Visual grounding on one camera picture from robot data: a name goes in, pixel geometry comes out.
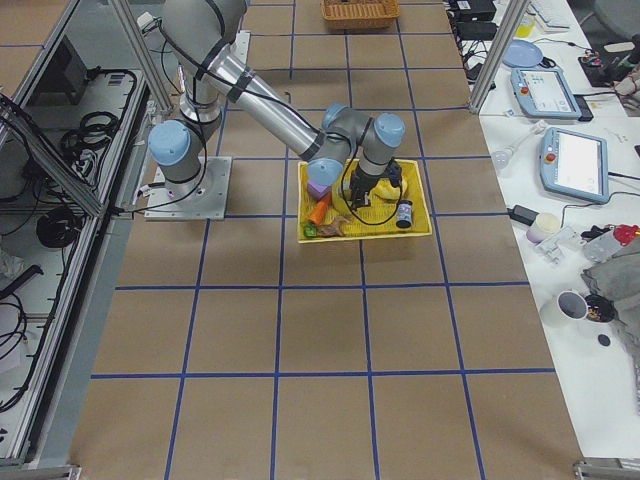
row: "wicker basket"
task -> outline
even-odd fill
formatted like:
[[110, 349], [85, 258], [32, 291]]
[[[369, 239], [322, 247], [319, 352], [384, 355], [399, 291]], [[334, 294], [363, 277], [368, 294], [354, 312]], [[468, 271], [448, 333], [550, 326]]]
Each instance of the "wicker basket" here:
[[397, 0], [322, 0], [332, 30], [387, 28], [400, 16]]

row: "touchscreen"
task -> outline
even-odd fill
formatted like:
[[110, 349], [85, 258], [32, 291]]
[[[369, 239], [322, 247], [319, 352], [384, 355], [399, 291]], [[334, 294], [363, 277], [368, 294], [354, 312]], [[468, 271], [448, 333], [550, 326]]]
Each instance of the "touchscreen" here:
[[525, 70], [522, 75], [536, 110], [540, 112], [572, 112], [558, 74], [539, 70]]
[[558, 140], [556, 184], [601, 195], [600, 142], [566, 133], [559, 133]]

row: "power adapter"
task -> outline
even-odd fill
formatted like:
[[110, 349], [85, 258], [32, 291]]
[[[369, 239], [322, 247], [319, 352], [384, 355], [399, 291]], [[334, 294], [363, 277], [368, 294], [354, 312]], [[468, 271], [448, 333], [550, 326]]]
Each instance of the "power adapter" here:
[[538, 212], [529, 210], [522, 205], [515, 205], [513, 208], [507, 208], [507, 212], [509, 213], [509, 218], [511, 220], [522, 223], [528, 227], [533, 225], [533, 222], [538, 216]]
[[493, 0], [449, 0], [449, 7], [458, 22], [490, 22], [496, 15]]
[[458, 22], [456, 29], [460, 40], [493, 40], [498, 31], [493, 22]]

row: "yellow tray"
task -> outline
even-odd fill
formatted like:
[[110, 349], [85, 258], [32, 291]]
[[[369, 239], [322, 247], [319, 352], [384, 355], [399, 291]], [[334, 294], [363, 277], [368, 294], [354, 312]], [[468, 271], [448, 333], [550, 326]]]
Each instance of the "yellow tray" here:
[[[405, 200], [411, 200], [413, 203], [413, 216], [411, 228], [398, 228], [396, 227], [395, 216], [388, 222], [379, 226], [365, 225], [355, 218], [351, 217], [351, 222], [346, 223], [342, 227], [344, 237], [330, 237], [330, 238], [307, 238], [304, 236], [304, 226], [307, 224], [307, 219], [316, 201], [307, 192], [307, 163], [298, 163], [298, 242], [299, 243], [316, 243], [316, 242], [335, 242], [335, 241], [347, 241], [347, 240], [365, 240], [373, 238], [397, 238], [397, 237], [421, 237], [432, 234], [431, 218], [429, 217], [429, 211], [427, 210], [427, 202], [425, 199], [424, 189], [422, 188], [422, 181], [420, 180], [420, 170], [418, 169], [418, 163], [413, 160], [397, 160], [402, 167], [402, 176], [407, 182], [407, 189], [403, 193]], [[358, 164], [358, 160], [354, 160], [349, 167], [349, 171], [346, 173], [346, 178], [349, 178], [351, 171], [353, 171]], [[339, 210], [348, 211], [345, 205], [338, 205], [336, 209], [335, 205], [332, 205], [327, 211], [325, 217], [325, 224], [331, 223], [333, 219], [341, 215]], [[358, 216], [363, 220], [370, 223], [381, 222], [386, 218], [389, 218], [395, 210], [394, 202], [387, 202], [378, 199], [375, 195], [372, 195], [372, 206], [358, 209]]]

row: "metal base plate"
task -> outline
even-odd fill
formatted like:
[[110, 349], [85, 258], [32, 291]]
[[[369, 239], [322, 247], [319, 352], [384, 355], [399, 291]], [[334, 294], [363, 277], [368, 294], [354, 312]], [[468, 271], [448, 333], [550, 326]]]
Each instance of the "metal base plate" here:
[[[206, 190], [199, 189], [184, 200], [161, 207], [166, 203], [176, 200], [169, 195], [165, 188], [157, 188], [151, 191], [148, 208], [144, 216], [147, 220], [158, 221], [185, 221], [185, 220], [224, 220], [227, 209], [227, 194], [229, 192], [229, 177], [231, 176], [231, 157], [209, 157], [207, 160], [206, 177], [202, 185], [210, 185]], [[158, 168], [153, 180], [164, 182], [164, 175]]]

